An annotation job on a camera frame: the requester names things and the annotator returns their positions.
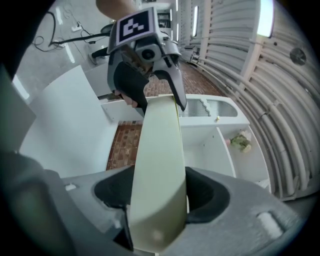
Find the small plant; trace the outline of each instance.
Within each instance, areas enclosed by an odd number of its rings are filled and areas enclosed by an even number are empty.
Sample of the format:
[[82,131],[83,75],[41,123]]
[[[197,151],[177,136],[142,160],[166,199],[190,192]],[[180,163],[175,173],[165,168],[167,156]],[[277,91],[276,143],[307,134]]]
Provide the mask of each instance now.
[[252,134],[248,131],[241,131],[234,138],[230,139],[230,144],[233,147],[240,149],[241,152],[247,153],[251,150]]

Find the brick floor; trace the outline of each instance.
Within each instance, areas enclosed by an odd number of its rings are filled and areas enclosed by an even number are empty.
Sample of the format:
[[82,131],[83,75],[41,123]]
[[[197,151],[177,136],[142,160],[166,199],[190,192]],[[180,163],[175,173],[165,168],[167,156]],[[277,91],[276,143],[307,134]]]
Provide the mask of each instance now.
[[[181,63],[180,69],[186,94],[224,96],[205,76],[188,64]],[[171,93],[168,82],[158,80],[156,76],[152,76],[144,88],[146,97]],[[135,164],[141,129],[141,121],[119,123],[111,146],[107,170]]]

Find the gray gripper base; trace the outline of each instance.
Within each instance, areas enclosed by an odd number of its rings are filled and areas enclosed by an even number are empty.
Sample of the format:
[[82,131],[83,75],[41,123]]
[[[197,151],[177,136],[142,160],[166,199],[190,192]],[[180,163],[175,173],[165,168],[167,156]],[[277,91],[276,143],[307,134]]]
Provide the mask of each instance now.
[[[78,188],[69,191],[83,214],[102,232],[112,229],[115,210],[103,207],[93,195],[96,184],[126,168],[63,179]],[[197,173],[223,185],[229,191],[224,211],[208,223],[187,224],[162,256],[258,255],[276,252],[299,230],[301,220],[285,204],[256,184],[213,171],[193,168]],[[284,230],[274,241],[257,215],[270,212]]]
[[[55,208],[66,227],[78,256],[132,256],[132,252],[113,242],[121,229],[115,229],[113,220],[121,210],[108,209],[97,198],[92,188],[95,183],[119,172],[100,172],[66,178],[45,170],[45,180]],[[69,180],[77,188],[66,191]]]

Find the white cardboard panel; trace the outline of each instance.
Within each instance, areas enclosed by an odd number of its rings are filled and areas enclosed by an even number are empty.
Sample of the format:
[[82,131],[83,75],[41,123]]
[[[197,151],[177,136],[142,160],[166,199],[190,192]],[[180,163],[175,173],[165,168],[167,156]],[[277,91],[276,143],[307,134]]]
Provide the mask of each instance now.
[[118,122],[111,122],[81,68],[49,84],[29,105],[36,119],[20,149],[61,178],[102,172]]

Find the black cable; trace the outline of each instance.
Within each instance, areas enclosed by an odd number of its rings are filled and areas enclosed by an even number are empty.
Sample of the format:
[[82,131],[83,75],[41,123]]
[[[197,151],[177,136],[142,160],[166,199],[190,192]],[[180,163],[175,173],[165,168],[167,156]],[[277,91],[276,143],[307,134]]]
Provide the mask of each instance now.
[[[55,18],[55,15],[51,12],[51,11],[48,11],[47,14],[50,14],[53,18],[53,31],[52,31],[52,36],[51,36],[51,40],[50,40],[50,43],[48,45],[48,47],[51,46],[51,43],[55,37],[55,32],[56,32],[56,18]],[[38,38],[41,38],[42,39],[42,42],[40,43],[36,43],[37,39]],[[43,36],[41,35],[38,35],[35,39],[34,39],[34,42],[32,43],[34,45],[35,48],[37,48],[39,51],[43,52],[43,53],[47,53],[47,52],[51,52],[53,50],[56,50],[57,48],[59,48],[60,46],[59,45],[56,45],[55,48],[53,49],[48,49],[48,50],[44,50],[44,49],[41,49],[39,48],[38,46],[42,45],[44,43],[45,39]]]
[[167,36],[169,36],[168,33],[164,32],[164,31],[161,31],[161,30],[160,30],[160,32],[162,32],[162,33],[166,34]]
[[[86,32],[89,36],[93,36],[94,34],[91,34],[91,33],[89,33],[85,28],[84,28],[84,26],[82,26],[82,30],[81,30],[81,33],[80,33],[80,35],[81,35],[81,37],[83,38],[84,36],[82,35],[82,32]],[[85,39],[83,40],[83,41],[85,41],[87,44],[90,44],[90,45],[92,45],[92,44],[95,44],[96,42],[98,42],[99,40],[101,40],[101,39],[104,39],[104,38],[106,38],[107,36],[104,36],[104,37],[102,37],[102,38],[100,38],[100,39],[98,39],[98,40],[96,40],[96,41],[89,41],[89,42],[87,42]]]
[[86,39],[98,38],[98,37],[108,37],[108,36],[109,36],[109,34],[107,34],[107,33],[93,34],[93,35],[84,36],[84,37],[71,38],[71,39],[64,40],[64,41],[55,41],[55,42],[50,43],[50,46],[51,45],[63,45],[65,43],[82,41],[82,40],[84,41]]
[[[43,50],[41,48],[39,48],[38,46],[41,45],[45,39],[43,38],[43,36],[37,36],[35,39],[34,39],[34,42],[32,43],[34,45],[35,48],[37,48],[38,50],[46,53],[46,52],[50,52],[50,51],[53,51],[53,50],[56,50],[58,47],[60,47],[60,45],[63,45],[65,43],[70,43],[70,42],[75,42],[75,41],[85,41],[86,43],[88,44],[95,44],[97,41],[103,39],[103,38],[106,38],[109,36],[109,34],[107,33],[99,33],[99,34],[90,34],[87,30],[85,30],[83,27],[83,31],[85,31],[89,36],[82,36],[81,37],[76,37],[76,38],[71,38],[71,39],[68,39],[68,40],[62,40],[62,41],[54,41],[54,37],[55,37],[55,32],[56,32],[56,17],[55,15],[51,12],[51,11],[47,11],[47,14],[50,14],[53,18],[53,31],[52,31],[52,36],[51,36],[51,40],[50,40],[50,43],[48,45],[48,47],[52,46],[52,45],[56,45],[55,48],[53,49],[49,49],[49,50]],[[103,38],[100,38],[96,41],[91,41],[91,42],[87,42],[86,40],[87,39],[91,39],[91,38],[98,38],[98,37],[103,37]],[[41,43],[35,43],[37,38],[41,38],[42,39],[42,42]]]

